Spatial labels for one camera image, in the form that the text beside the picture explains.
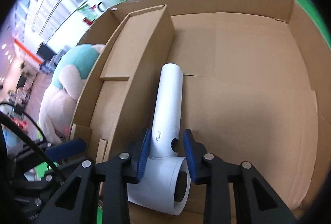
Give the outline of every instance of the white cylinder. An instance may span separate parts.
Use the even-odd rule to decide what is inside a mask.
[[[179,140],[182,106],[183,73],[178,65],[165,64],[161,70],[156,99],[150,156],[164,158],[177,156],[171,142]]]
[[[186,188],[181,184],[185,194],[180,195],[179,200],[175,201],[175,189],[180,171],[186,173]],[[179,215],[186,204],[190,184],[185,157],[164,159],[148,157],[145,173],[139,184],[127,185],[128,200],[163,213]]]

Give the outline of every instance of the black cable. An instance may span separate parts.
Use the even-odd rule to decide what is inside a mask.
[[[61,178],[61,180],[66,180],[64,174],[51,161],[51,159],[31,140],[29,136],[27,136],[23,132],[23,130],[19,126],[16,125],[15,122],[13,122],[2,112],[0,112],[0,124],[5,125],[8,129],[14,132],[18,138],[20,138],[24,143],[27,144],[27,146],[29,146],[34,152],[36,152],[53,169],[53,171]]]
[[[9,102],[1,102],[0,105],[3,105],[3,104],[7,104],[7,105],[10,105],[11,107],[14,107],[14,109],[17,107],[16,105],[14,104],[11,104]],[[47,142],[47,139],[46,139],[46,136],[44,135],[44,133],[42,132],[42,130],[40,129],[40,127],[37,125],[37,123],[29,116],[28,113],[26,113],[24,110],[22,111],[22,113],[24,115],[26,115],[26,117],[34,124],[34,126],[38,129],[38,131],[40,132],[41,136],[43,137],[43,139]]]

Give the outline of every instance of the metal bolt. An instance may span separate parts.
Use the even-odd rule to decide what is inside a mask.
[[[82,166],[83,166],[84,168],[90,167],[90,166],[91,166],[91,162],[90,162],[90,161],[83,161],[83,162],[82,162]]]
[[[210,161],[210,160],[214,159],[214,155],[211,153],[206,153],[204,155],[204,158]]]
[[[129,156],[129,153],[123,152],[120,154],[120,159],[127,159]]]
[[[46,176],[46,181],[47,181],[47,182],[51,182],[51,180],[52,180],[52,176],[51,176],[51,175],[47,175],[47,176]]]
[[[250,169],[252,164],[249,161],[244,161],[241,166],[243,166],[245,169]]]
[[[34,203],[39,207],[41,206],[41,199],[37,198],[34,200]]]

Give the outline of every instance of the stuffed animal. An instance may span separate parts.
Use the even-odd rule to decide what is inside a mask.
[[[40,106],[39,123],[47,141],[68,137],[70,123],[84,83],[104,45],[78,45],[63,55]]]

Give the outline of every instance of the cardboard tray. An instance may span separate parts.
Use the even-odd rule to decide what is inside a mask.
[[[151,125],[172,62],[184,74],[181,133],[227,162],[252,162],[291,209],[312,202],[330,161],[331,55],[294,0],[128,0],[82,43],[106,43],[72,121],[88,156],[107,161]],[[202,223],[204,193],[192,185],[179,217],[130,205],[131,221]]]

